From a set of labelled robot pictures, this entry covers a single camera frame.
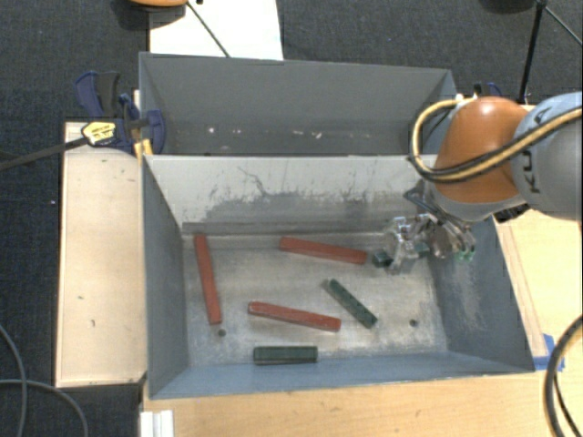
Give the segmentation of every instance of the cable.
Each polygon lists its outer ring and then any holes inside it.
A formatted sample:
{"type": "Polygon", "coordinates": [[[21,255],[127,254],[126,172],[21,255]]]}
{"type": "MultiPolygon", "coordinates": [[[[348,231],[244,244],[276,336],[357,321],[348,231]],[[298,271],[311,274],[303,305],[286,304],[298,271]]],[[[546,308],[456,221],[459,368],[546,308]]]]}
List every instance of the cable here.
{"type": "Polygon", "coordinates": [[[444,112],[444,114],[441,116],[441,118],[439,118],[437,120],[437,122],[431,127],[431,129],[429,130],[429,133],[427,133],[427,136],[425,136],[425,139],[423,141],[423,145],[427,144],[431,135],[434,134],[435,130],[439,127],[439,125],[441,125],[444,122],[444,120],[447,118],[448,115],[449,115],[449,111],[446,110],[444,112]]]}
{"type": "Polygon", "coordinates": [[[498,167],[503,162],[515,157],[526,148],[542,141],[545,137],[566,126],[570,121],[581,117],[581,107],[575,108],[562,115],[550,118],[547,122],[538,127],[528,130],[523,135],[515,137],[498,149],[488,152],[477,158],[473,158],[464,163],[449,168],[430,168],[423,163],[420,153],[420,136],[425,120],[436,110],[446,107],[453,107],[468,99],[443,100],[427,108],[414,124],[411,135],[411,152],[409,160],[414,165],[417,172],[429,181],[440,183],[456,183],[474,178],[478,175],[498,167]]]}
{"type": "Polygon", "coordinates": [[[41,158],[47,158],[55,154],[60,154],[61,152],[65,152],[76,147],[85,146],[86,144],[87,140],[84,137],[80,137],[79,139],[74,139],[63,144],[47,147],[46,149],[38,150],[37,152],[26,154],[25,156],[17,158],[12,158],[11,160],[0,163],[0,171],[9,170],[10,168],[19,167],[21,165],[28,165],[32,162],[36,162],[41,158]]]}
{"type": "Polygon", "coordinates": [[[18,424],[18,431],[16,431],[17,437],[22,437],[23,433],[25,432],[25,424],[26,424],[26,410],[28,408],[28,389],[27,389],[27,380],[26,380],[26,372],[25,372],[25,365],[22,361],[22,357],[18,352],[18,348],[16,347],[15,343],[8,335],[8,332],[4,330],[2,324],[0,324],[0,334],[8,344],[8,348],[12,352],[13,356],[15,357],[16,364],[18,365],[18,370],[20,371],[20,384],[22,388],[21,392],[21,404],[20,404],[20,423],[18,424]]]}
{"type": "MultiPolygon", "coordinates": [[[[19,379],[8,379],[8,380],[0,381],[0,385],[18,385],[20,383],[22,383],[22,381],[19,379]]],[[[75,400],[73,400],[71,398],[70,395],[66,394],[64,391],[58,389],[57,387],[53,387],[52,385],[48,385],[47,383],[37,382],[37,381],[26,381],[26,384],[31,385],[33,387],[37,387],[38,389],[41,389],[41,390],[50,391],[51,393],[54,393],[55,395],[61,397],[69,405],[71,405],[71,407],[77,413],[77,416],[79,417],[79,420],[81,421],[81,424],[83,425],[84,437],[88,437],[89,426],[87,425],[87,417],[83,413],[83,410],[81,410],[81,407],[77,404],[77,402],[75,400]]]]}
{"type": "Polygon", "coordinates": [[[25,431],[25,424],[26,424],[26,410],[28,407],[28,387],[37,387],[38,389],[42,389],[45,391],[50,391],[63,400],[65,400],[71,407],[75,410],[79,419],[81,420],[81,424],[83,425],[83,435],[84,437],[88,437],[89,435],[89,426],[87,425],[87,418],[83,413],[83,410],[79,407],[77,402],[73,400],[69,395],[67,395],[64,391],[59,390],[57,387],[53,387],[52,385],[48,385],[46,383],[37,382],[37,381],[30,381],[26,378],[25,372],[25,365],[22,361],[22,357],[20,356],[20,352],[18,352],[18,348],[16,347],[15,343],[8,335],[8,332],[2,327],[0,324],[0,334],[8,344],[8,347],[12,351],[12,354],[15,357],[16,363],[18,364],[18,369],[20,370],[20,379],[7,379],[1,380],[0,385],[20,385],[22,387],[22,401],[21,401],[21,412],[20,412],[20,423],[18,425],[18,431],[16,432],[17,437],[22,437],[25,431]]]}
{"type": "Polygon", "coordinates": [[[556,437],[565,437],[565,433],[558,423],[557,411],[555,410],[555,401],[553,396],[553,381],[557,375],[558,365],[563,358],[566,348],[571,340],[575,337],[578,330],[583,325],[583,316],[576,318],[573,323],[565,330],[565,333],[558,339],[555,349],[550,355],[547,366],[547,374],[545,375],[544,385],[544,401],[545,409],[547,410],[547,417],[550,427],[556,437]]]}
{"type": "Polygon", "coordinates": [[[565,24],[565,22],[559,18],[548,6],[545,6],[545,11],[551,15],[553,17],[553,19],[555,21],[557,21],[561,26],[563,26],[563,29],[565,29],[576,41],[580,46],[583,46],[583,41],[581,41],[581,39],[578,38],[577,34],[575,34],[575,32],[565,24]]]}
{"type": "Polygon", "coordinates": [[[188,8],[190,8],[190,10],[192,11],[192,13],[194,13],[194,15],[199,19],[200,23],[204,26],[204,28],[207,30],[207,32],[209,33],[209,36],[212,37],[212,40],[215,41],[215,44],[219,47],[220,51],[227,57],[230,58],[229,52],[227,52],[227,50],[225,49],[225,47],[222,46],[222,44],[220,43],[219,39],[214,35],[214,33],[210,30],[210,27],[207,26],[207,24],[204,22],[204,19],[202,19],[202,17],[199,15],[199,12],[197,10],[194,9],[194,6],[192,6],[190,4],[190,2],[186,3],[186,6],[188,8]]]}
{"type": "Polygon", "coordinates": [[[557,392],[558,405],[561,407],[561,411],[563,412],[563,415],[567,420],[568,426],[571,428],[571,431],[573,431],[573,433],[577,435],[577,437],[581,437],[581,433],[579,432],[579,429],[575,424],[575,421],[573,421],[573,416],[571,416],[571,413],[568,411],[567,405],[563,400],[563,394],[561,393],[561,389],[558,386],[558,374],[555,374],[555,377],[553,377],[553,383],[555,385],[555,391],[557,392]]]}

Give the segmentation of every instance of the wooden table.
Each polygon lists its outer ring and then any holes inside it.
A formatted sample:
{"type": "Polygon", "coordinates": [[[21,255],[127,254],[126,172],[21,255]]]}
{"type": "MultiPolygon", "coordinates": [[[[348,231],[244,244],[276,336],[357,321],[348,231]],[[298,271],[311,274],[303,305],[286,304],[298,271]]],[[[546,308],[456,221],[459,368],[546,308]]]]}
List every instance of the wooden table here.
{"type": "MultiPolygon", "coordinates": [[[[499,227],[508,265],[526,276],[542,330],[555,339],[581,313],[578,225],[529,211],[499,227]]],[[[523,310],[536,322],[528,306],[523,310]]],[[[145,400],[174,411],[176,437],[194,436],[547,436],[544,373],[185,400],[145,400]]],[[[560,382],[583,425],[581,338],[560,382]]]]}

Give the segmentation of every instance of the blue clamp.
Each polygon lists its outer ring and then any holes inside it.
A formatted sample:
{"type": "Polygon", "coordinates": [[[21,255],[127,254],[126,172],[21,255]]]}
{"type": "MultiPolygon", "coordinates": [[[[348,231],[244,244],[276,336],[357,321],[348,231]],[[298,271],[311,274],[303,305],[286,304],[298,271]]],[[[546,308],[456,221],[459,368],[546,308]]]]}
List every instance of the blue clamp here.
{"type": "Polygon", "coordinates": [[[136,104],[128,94],[116,97],[119,73],[97,73],[88,71],[75,82],[77,101],[94,119],[106,118],[116,125],[116,138],[99,147],[112,147],[129,154],[134,152],[136,139],[131,131],[139,129],[140,138],[152,142],[152,150],[160,154],[166,141],[166,124],[162,112],[149,110],[145,118],[140,118],[136,104]]]}

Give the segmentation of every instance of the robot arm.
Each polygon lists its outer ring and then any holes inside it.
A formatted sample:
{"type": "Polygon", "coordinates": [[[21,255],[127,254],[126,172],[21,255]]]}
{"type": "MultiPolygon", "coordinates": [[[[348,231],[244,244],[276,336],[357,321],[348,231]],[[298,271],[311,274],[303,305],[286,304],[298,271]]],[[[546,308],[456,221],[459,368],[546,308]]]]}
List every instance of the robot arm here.
{"type": "Polygon", "coordinates": [[[454,219],[477,222],[526,204],[581,221],[581,93],[530,111],[480,97],[456,110],[434,168],[412,160],[424,197],[454,219]]]}
{"type": "Polygon", "coordinates": [[[471,227],[492,215],[508,219],[534,208],[581,221],[581,93],[531,110],[501,97],[440,102],[417,119],[409,158],[422,180],[404,196],[420,213],[385,229],[391,273],[407,271],[428,251],[471,259],[471,227]],[[419,138],[424,121],[443,107],[456,109],[430,168],[419,138]]]}

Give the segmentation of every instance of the bin floor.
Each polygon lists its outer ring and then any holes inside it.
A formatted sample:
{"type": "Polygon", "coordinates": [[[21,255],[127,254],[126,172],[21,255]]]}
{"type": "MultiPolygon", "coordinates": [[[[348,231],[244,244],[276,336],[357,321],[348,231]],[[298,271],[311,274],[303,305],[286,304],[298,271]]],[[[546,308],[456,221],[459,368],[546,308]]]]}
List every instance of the bin floor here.
{"type": "MultiPolygon", "coordinates": [[[[367,261],[362,266],[316,259],[278,249],[283,235],[208,236],[222,310],[210,326],[202,297],[192,235],[183,238],[190,366],[252,362],[256,346],[314,345],[320,359],[446,351],[445,331],[434,280],[426,259],[408,274],[388,275],[367,261]],[[370,330],[322,287],[337,279],[378,317],[370,330]],[[251,316],[250,301],[264,301],[338,317],[332,333],[251,316]]],[[[381,233],[299,235],[373,253],[381,233]]]]}

